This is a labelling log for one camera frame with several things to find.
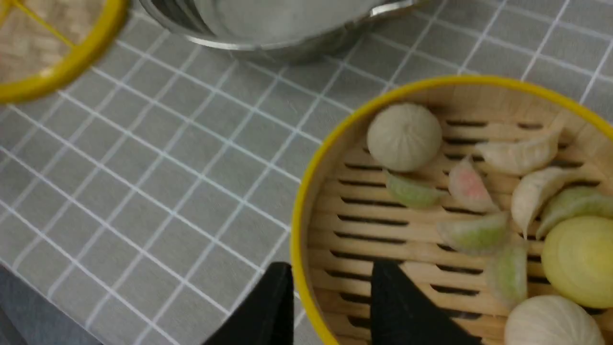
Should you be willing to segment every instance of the pink dumpling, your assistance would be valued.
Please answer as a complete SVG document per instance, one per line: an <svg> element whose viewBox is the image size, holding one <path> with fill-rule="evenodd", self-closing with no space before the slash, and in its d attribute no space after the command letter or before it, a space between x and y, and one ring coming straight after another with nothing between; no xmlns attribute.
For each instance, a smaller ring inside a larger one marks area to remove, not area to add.
<svg viewBox="0 0 613 345"><path fill-rule="evenodd" d="M449 172L449 194L460 205L473 212L495 212L500 208L493 202L483 178L467 155Z"/></svg>

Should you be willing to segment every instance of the yellow bun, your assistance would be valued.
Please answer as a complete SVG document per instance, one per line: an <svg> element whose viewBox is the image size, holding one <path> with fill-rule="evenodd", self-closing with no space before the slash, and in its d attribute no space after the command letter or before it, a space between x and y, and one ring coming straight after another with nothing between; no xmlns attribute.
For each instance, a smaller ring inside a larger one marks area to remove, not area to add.
<svg viewBox="0 0 613 345"><path fill-rule="evenodd" d="M591 308L613 307L613 220L577 217L547 235L545 276L564 297Z"/></svg>

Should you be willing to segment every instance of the black object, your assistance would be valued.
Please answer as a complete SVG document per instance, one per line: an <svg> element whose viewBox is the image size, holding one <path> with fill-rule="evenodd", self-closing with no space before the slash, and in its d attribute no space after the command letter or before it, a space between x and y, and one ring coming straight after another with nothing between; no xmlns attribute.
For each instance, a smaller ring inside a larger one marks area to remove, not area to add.
<svg viewBox="0 0 613 345"><path fill-rule="evenodd" d="M21 336L21 333L15 328L13 322L0 308L0 343L2 337L9 342L9 345L28 345Z"/></svg>
<svg viewBox="0 0 613 345"><path fill-rule="evenodd" d="M291 345L293 342L292 268L288 263L275 262L204 345Z"/></svg>
<svg viewBox="0 0 613 345"><path fill-rule="evenodd" d="M373 345L481 345L430 301L392 261L375 262L370 307Z"/></svg>
<svg viewBox="0 0 613 345"><path fill-rule="evenodd" d="M375 262L372 345L481 345L432 303L395 262ZM203 345L292 345L291 266L272 263L245 301Z"/></svg>

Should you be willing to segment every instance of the white dumpling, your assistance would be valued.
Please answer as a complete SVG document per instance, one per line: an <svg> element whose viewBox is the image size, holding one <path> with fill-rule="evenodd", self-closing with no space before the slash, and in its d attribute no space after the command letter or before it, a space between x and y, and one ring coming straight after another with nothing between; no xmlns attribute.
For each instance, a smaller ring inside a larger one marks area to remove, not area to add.
<svg viewBox="0 0 613 345"><path fill-rule="evenodd" d="M441 147L443 130L432 113L417 104L403 103L380 112L370 124L370 154L385 168L415 171L428 163Z"/></svg>
<svg viewBox="0 0 613 345"><path fill-rule="evenodd" d="M524 238L528 237L528 227L534 221L543 204L565 184L578 180L575 171L557 167L535 171L524 176L519 182L511 198L511 215L515 223L522 229Z"/></svg>
<svg viewBox="0 0 613 345"><path fill-rule="evenodd" d="M538 138L508 142L485 142L475 145L485 162L496 170L512 175L524 175L541 169L558 154L560 130L553 130Z"/></svg>

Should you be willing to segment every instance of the bamboo steamer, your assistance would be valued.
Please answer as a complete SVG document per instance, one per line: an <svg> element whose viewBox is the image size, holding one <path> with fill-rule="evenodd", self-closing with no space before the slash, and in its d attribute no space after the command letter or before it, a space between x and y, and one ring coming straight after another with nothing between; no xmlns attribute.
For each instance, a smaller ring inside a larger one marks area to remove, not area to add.
<svg viewBox="0 0 613 345"><path fill-rule="evenodd" d="M0 103L81 74L121 28L127 0L0 0Z"/></svg>
<svg viewBox="0 0 613 345"><path fill-rule="evenodd" d="M503 344L508 310L488 291L487 258L445 246L438 221L478 217L451 197L427 209L407 209L385 188L381 167L368 153L365 134L373 116L393 103L427 106L443 128L443 146L413 174L446 188L449 170L473 154L489 190L510 208L518 177L494 171L476 153L481 141L534 138L563 127L552 165L576 169L583 184L613 193L613 128L574 101L541 87L498 77L443 77L383 95L347 118L324 141L307 169L292 220L292 265L297 290L324 344L368 345L370 275L376 258L396 260L421 290L460 326L488 345ZM530 296L555 294L540 262L543 242L529 231ZM514 230L521 233L514 225ZM590 311L613 344L613 309Z"/></svg>

